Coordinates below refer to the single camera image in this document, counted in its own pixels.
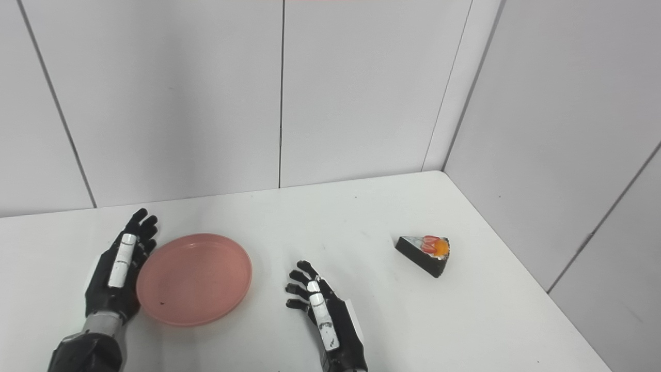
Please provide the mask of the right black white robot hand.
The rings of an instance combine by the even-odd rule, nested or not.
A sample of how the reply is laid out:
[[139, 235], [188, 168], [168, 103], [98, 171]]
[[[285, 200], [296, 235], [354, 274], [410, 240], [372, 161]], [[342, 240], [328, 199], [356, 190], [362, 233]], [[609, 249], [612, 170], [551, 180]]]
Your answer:
[[286, 302], [311, 320], [320, 336], [324, 371], [368, 371], [362, 335], [347, 301], [340, 299], [328, 281], [306, 260], [289, 273]]

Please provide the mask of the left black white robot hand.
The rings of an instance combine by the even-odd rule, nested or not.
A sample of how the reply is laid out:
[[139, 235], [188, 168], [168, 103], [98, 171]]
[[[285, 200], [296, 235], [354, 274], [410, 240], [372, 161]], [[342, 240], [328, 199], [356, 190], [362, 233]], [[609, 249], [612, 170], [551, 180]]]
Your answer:
[[[85, 316], [97, 312], [113, 312], [122, 323], [131, 320], [139, 311], [136, 283], [138, 275], [156, 247], [154, 237], [158, 232], [158, 218], [148, 215], [147, 209], [137, 210], [111, 246], [101, 254], [95, 271], [85, 291]], [[113, 264], [124, 235], [133, 235], [136, 243], [128, 259], [125, 281], [122, 287], [108, 285]]]

